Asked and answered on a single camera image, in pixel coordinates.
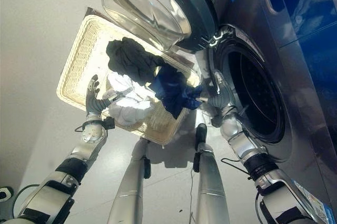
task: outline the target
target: laundry basket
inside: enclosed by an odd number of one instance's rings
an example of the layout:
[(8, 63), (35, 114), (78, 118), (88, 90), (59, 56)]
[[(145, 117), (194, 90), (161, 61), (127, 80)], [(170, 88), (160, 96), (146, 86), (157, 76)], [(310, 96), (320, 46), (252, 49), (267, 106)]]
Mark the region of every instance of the laundry basket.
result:
[[(106, 46), (109, 41), (122, 40), (123, 37), (132, 38), (140, 43), (146, 51), (161, 56), (167, 63), (174, 66), (186, 76), (188, 85), (199, 85), (200, 79), (198, 75), (188, 67), (175, 61), (155, 47), (113, 23), (99, 16), (89, 15), (83, 19), (70, 55), (64, 66), (57, 87), (58, 97), (62, 101), (85, 111), (87, 85), (91, 77), (97, 74), (100, 82), (98, 88), (101, 89), (97, 98), (101, 99), (103, 93), (110, 88), (107, 76), (111, 70), (107, 66), (109, 57), (105, 52)], [(176, 120), (165, 110), (162, 102), (155, 100), (155, 109), (142, 121), (138, 121), (131, 126), (116, 125), (136, 135), (164, 145), (167, 144), (175, 134), (186, 114), (187, 109), (183, 109)], [(108, 109), (103, 111), (102, 116), (108, 115)]]

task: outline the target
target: clothing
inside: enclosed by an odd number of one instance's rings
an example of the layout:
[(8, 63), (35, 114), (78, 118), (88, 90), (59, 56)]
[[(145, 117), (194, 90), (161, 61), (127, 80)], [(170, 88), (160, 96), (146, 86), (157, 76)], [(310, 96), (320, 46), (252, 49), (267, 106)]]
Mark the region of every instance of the clothing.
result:
[(121, 41), (110, 41), (106, 54), (110, 58), (109, 69), (128, 75), (132, 81), (142, 86), (153, 82), (155, 68), (165, 63), (160, 56), (145, 51), (141, 44), (127, 37)]
[(175, 119), (178, 118), (183, 107), (194, 110), (201, 105), (201, 102), (195, 98), (200, 96), (202, 87), (188, 86), (184, 74), (169, 64), (161, 67), (149, 88), (156, 93), (156, 98), (162, 101), (165, 109)]
[(125, 98), (119, 99), (109, 105), (109, 114), (119, 125), (129, 126), (146, 118), (155, 105), (152, 102), (154, 93), (143, 86), (133, 82), (127, 75), (119, 75), (111, 72), (108, 80), (112, 89), (103, 94), (103, 98), (109, 98), (116, 92), (123, 92), (127, 89), (131, 91)]

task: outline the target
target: gray floor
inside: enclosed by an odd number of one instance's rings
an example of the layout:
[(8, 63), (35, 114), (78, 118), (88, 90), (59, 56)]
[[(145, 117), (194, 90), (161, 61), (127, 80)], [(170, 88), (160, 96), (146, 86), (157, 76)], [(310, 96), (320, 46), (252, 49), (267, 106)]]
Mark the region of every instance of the gray floor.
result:
[[(85, 113), (60, 101), (56, 87), (88, 6), (103, 12), (101, 0), (1, 0), (0, 186), (12, 186), (17, 192), (40, 183), (79, 140), (73, 129)], [(184, 124), (171, 144), (164, 149), (151, 144), (152, 176), (144, 182), (143, 223), (188, 223), (192, 129), (200, 121), (200, 111), (191, 113), (190, 129)], [(75, 195), (67, 223), (106, 223), (137, 140), (122, 129), (110, 132)], [(234, 158), (217, 129), (209, 127), (207, 141), (217, 159)], [(231, 223), (257, 223), (253, 182), (225, 164), (218, 165)], [(195, 211), (199, 175), (192, 174)], [(11, 203), (0, 203), (0, 219), (8, 217)]]

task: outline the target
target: front-load washing machine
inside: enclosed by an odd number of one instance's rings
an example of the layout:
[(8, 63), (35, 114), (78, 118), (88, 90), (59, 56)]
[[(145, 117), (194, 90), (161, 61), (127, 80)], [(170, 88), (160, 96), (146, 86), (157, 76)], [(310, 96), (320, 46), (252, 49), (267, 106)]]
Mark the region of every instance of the front-load washing machine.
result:
[(210, 70), (229, 82), (248, 131), (318, 215), (336, 217), (337, 0), (102, 4), (117, 25), (162, 51), (207, 50)]

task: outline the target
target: washing machine door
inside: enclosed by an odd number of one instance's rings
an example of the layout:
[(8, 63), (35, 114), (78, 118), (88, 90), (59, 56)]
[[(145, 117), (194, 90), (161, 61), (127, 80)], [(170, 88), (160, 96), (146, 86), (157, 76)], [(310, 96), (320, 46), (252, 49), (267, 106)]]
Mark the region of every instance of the washing machine door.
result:
[(118, 26), (161, 51), (174, 44), (199, 51), (217, 31), (211, 0), (102, 0), (102, 5)]

